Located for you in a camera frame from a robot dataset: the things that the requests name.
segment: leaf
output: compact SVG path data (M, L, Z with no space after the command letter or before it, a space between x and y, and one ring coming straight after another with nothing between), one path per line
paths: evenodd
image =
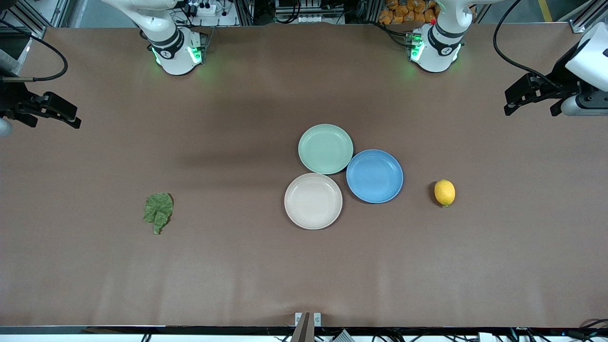
M143 207L143 220L154 223L154 233L160 234L173 213L173 200L166 192L150 195Z
M157 212L156 217L154 218L154 233L160 234L161 229L167 225L167 221L169 220L169 215L163 212Z

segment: white plate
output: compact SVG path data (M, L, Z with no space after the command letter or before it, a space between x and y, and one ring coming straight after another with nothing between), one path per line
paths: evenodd
M299 176L285 192L285 211L298 226L323 229L342 211L342 193L331 178L318 173Z

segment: green plate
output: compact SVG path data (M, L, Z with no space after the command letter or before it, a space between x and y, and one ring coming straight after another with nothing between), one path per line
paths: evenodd
M310 171L331 175L342 171L353 157L353 141L338 126L316 125L304 132L298 145L302 164Z

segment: blue plate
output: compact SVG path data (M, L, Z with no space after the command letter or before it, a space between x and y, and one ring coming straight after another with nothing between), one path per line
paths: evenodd
M403 187L403 170L385 151L366 150L348 164L346 181L353 194L369 203L392 200Z

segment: yellow lemon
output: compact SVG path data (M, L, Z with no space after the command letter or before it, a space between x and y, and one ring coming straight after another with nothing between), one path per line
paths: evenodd
M449 206L456 198L456 189L450 181L440 180L435 183L435 198L441 205Z

